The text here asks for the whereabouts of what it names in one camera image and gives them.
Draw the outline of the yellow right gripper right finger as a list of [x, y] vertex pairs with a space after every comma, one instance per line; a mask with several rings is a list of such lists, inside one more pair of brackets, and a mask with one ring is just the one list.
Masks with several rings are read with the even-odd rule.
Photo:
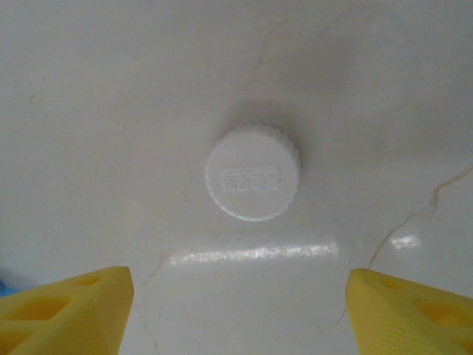
[[368, 269], [345, 302], [360, 354], [471, 354], [472, 299]]

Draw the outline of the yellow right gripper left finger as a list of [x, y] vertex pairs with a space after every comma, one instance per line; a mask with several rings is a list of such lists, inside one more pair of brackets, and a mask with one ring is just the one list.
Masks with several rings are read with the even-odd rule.
[[1, 299], [2, 354], [118, 354], [134, 299], [114, 266]]

